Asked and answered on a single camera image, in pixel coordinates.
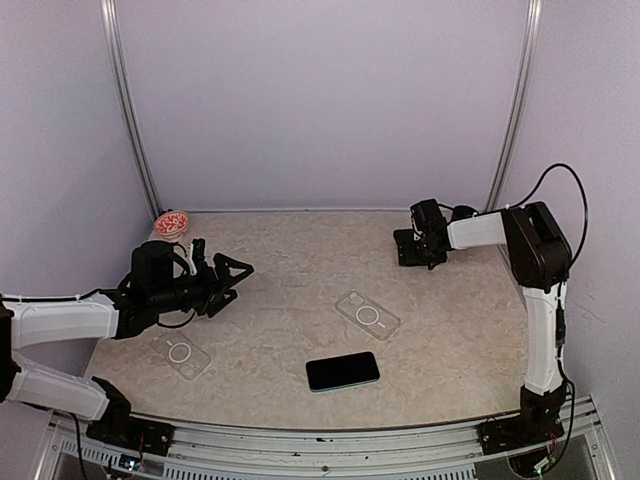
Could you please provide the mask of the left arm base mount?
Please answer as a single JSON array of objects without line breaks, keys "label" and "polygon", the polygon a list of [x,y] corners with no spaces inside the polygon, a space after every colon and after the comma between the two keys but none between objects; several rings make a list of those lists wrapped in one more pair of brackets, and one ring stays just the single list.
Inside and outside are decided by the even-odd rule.
[{"label": "left arm base mount", "polygon": [[112,446],[166,457],[174,436],[168,423],[145,420],[131,414],[131,403],[110,382],[92,377],[105,392],[108,404],[98,420],[89,422],[86,436]]}]

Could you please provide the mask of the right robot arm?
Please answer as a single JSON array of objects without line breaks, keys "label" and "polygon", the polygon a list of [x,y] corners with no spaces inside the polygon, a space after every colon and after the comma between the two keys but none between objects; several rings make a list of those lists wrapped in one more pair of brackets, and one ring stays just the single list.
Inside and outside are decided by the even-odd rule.
[{"label": "right robot arm", "polygon": [[528,364],[521,408],[511,433],[535,442],[551,424],[549,411],[564,403],[569,381],[563,373],[565,299],[572,252],[543,202],[480,213],[466,205],[445,207],[434,199],[410,207],[411,226],[393,232],[398,263],[429,270],[448,254],[475,247],[503,246],[513,278],[522,288],[528,321]]}]

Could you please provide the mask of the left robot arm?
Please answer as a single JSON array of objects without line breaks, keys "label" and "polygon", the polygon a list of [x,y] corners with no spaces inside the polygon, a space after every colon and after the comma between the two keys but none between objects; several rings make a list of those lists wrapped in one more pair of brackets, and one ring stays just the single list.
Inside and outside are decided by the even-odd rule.
[{"label": "left robot arm", "polygon": [[124,340],[159,324],[164,314],[209,318],[237,297],[252,265],[217,253],[206,243],[147,241],[131,254],[131,269],[112,289],[68,297],[2,297],[1,399],[64,411],[89,421],[121,445],[140,434],[129,401],[109,382],[46,367],[20,355],[26,347],[79,339]]}]

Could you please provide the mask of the teal-edged smartphone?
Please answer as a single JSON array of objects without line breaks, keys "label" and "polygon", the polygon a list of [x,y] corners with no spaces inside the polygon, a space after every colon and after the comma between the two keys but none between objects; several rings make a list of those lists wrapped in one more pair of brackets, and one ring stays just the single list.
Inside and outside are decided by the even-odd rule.
[{"label": "teal-edged smartphone", "polygon": [[305,370],[313,392],[375,383],[380,379],[376,358],[370,351],[311,360]]}]

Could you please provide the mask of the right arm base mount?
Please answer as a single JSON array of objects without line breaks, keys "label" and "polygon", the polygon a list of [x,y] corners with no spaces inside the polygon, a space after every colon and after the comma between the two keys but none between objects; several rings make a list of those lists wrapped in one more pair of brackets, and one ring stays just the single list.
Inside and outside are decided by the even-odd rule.
[{"label": "right arm base mount", "polygon": [[477,433],[484,455],[524,448],[561,437],[564,427],[560,406],[533,404],[523,406],[516,416],[481,423]]}]

